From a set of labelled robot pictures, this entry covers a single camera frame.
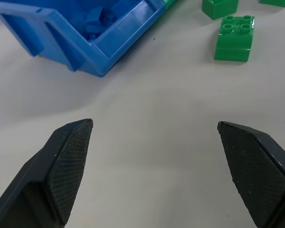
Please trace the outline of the blue toy brick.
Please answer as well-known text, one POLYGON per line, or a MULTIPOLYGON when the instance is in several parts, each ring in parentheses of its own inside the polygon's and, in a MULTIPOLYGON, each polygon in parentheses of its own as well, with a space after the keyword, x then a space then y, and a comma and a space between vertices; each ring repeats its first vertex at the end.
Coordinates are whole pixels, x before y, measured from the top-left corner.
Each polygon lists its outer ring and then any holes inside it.
POLYGON ((92 8, 86 16, 85 20, 86 25, 101 26, 103 11, 104 11, 103 7, 92 8))

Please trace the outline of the blue plastic storage bin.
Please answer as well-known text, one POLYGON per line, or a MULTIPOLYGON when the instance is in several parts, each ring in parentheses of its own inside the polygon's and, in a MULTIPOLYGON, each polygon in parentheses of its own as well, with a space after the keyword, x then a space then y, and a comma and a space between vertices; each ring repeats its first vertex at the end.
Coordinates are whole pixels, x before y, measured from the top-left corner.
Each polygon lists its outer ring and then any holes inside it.
POLYGON ((162 0, 0 0, 0 20, 29 55, 102 77, 166 11, 162 0), (103 7, 102 25, 86 25, 103 7))

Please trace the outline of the green curved toy brick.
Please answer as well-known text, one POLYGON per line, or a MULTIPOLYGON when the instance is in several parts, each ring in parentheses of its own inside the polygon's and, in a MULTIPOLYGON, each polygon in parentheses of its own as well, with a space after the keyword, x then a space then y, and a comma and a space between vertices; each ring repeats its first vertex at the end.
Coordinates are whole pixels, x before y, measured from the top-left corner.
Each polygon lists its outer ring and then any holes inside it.
POLYGON ((251 15, 224 17, 218 34, 214 59, 247 62, 253 41, 254 25, 255 17, 251 15))

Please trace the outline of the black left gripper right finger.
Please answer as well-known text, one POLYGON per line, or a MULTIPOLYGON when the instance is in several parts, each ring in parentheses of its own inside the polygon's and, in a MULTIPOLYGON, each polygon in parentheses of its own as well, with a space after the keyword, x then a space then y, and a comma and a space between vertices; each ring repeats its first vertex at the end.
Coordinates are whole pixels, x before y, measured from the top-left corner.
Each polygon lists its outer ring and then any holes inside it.
POLYGON ((220 121, 232 180, 257 228, 285 228, 285 151, 267 133, 220 121))

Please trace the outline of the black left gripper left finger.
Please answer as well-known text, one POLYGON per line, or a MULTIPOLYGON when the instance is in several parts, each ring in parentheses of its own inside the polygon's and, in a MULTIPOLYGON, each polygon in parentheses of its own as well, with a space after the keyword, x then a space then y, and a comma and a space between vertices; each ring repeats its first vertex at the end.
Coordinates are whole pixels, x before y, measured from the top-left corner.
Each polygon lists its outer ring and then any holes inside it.
POLYGON ((83 178, 92 119, 56 129, 0 197, 0 228, 65 228, 83 178))

